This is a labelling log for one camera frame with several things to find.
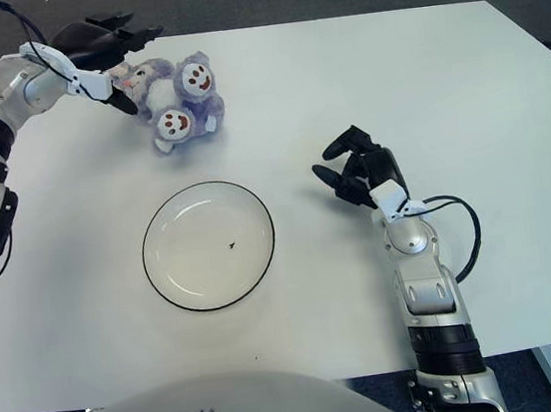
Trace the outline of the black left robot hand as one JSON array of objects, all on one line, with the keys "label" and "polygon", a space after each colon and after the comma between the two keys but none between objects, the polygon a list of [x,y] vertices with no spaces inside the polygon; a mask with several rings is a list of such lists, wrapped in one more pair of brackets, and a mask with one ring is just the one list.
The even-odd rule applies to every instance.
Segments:
[{"label": "black left robot hand", "polygon": [[137,115],[138,104],[113,81],[112,72],[125,65],[127,54],[142,51],[164,29],[133,26],[132,18],[131,14],[87,17],[60,30],[44,47],[49,67],[64,80],[70,95]]}]

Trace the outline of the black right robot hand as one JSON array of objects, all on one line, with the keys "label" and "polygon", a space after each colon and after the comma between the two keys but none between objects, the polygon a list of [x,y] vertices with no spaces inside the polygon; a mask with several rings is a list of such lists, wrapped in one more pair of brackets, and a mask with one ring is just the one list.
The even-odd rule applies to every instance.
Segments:
[{"label": "black right robot hand", "polygon": [[341,173],[325,166],[313,165],[312,172],[335,192],[335,196],[356,206],[376,208],[371,190],[388,180],[394,180],[410,197],[397,161],[389,148],[375,144],[370,135],[352,125],[324,149],[326,161],[349,152]]}]

